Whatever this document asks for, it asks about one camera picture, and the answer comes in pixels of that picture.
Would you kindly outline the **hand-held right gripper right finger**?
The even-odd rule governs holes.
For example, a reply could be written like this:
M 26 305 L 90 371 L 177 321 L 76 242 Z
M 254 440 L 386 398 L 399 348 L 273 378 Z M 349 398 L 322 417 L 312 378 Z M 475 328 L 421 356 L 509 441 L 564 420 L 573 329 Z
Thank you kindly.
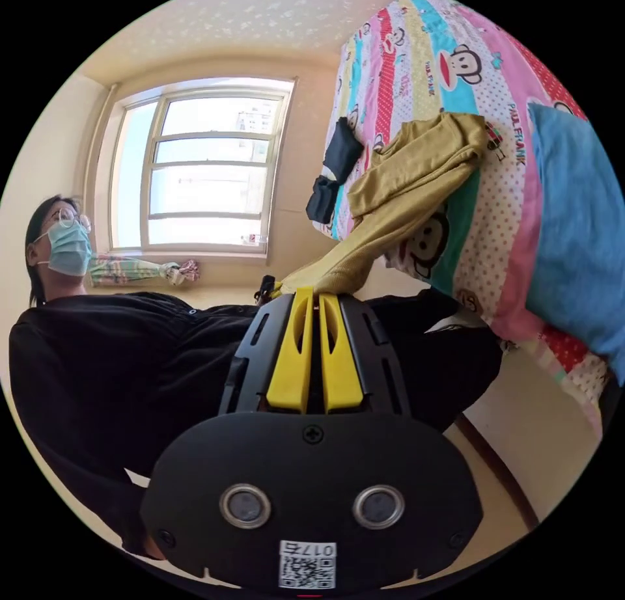
M 356 410 L 364 395 L 337 295 L 319 295 L 319 323 L 325 412 Z

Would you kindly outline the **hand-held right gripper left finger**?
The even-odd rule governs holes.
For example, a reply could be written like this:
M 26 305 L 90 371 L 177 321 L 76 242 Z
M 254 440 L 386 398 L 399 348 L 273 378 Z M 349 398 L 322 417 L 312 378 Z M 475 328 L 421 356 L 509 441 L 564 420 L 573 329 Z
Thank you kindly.
M 304 413 L 311 376 L 314 290 L 301 288 L 293 295 L 285 333 L 278 352 L 266 400 L 272 409 Z

